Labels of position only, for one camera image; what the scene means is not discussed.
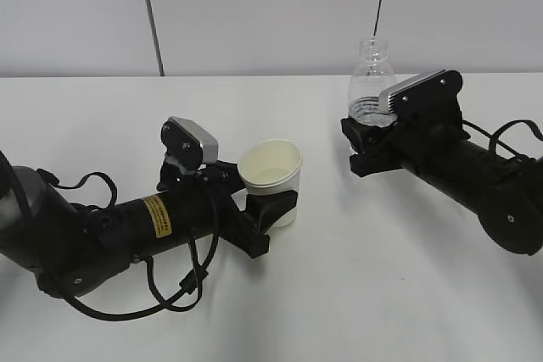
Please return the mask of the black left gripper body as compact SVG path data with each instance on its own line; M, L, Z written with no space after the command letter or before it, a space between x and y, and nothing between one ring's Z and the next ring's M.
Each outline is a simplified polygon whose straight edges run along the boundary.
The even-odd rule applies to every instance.
M270 222L264 213L270 205L265 198L249 194L245 210L240 210L232 195L245 188L234 163L217 160L190 170L179 159L166 156L160 169L158 192L168 192L175 200L192 199L187 216L194 231L203 226L196 222L210 211L212 231L220 238L239 248L251 258L258 258L269 251L270 237L266 232Z

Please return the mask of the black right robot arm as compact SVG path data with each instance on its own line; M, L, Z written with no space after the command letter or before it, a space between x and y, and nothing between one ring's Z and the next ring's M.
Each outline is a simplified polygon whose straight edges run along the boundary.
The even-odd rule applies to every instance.
M485 233L515 254L542 249L542 162L523 154L506 159L495 146L470 142L457 100L400 115L384 128L341 121L359 177L406 170L477 215Z

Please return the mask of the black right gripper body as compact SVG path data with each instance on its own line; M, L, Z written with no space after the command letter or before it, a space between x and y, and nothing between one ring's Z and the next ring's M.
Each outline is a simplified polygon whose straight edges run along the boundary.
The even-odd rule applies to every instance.
M355 153L350 170L366 175L408 168L420 176L469 177L467 133L456 97L447 97L411 115L401 115L385 128L341 120L341 130Z

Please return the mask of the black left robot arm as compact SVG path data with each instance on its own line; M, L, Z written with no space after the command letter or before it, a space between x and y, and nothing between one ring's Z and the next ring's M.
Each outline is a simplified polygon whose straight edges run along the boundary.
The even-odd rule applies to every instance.
M298 201L293 188L257 195L239 208L244 183L235 164L218 162L170 177L150 196L103 207L71 203L51 173L1 163L1 253L58 297L55 282L80 297L137 261L214 236L251 258L268 252L268 231Z

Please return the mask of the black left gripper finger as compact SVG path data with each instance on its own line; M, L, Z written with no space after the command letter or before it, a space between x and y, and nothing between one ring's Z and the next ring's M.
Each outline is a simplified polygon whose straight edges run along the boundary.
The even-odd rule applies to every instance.
M269 195L248 194L246 214L255 229L266 234L273 227L289 226L296 220L298 193L287 190Z

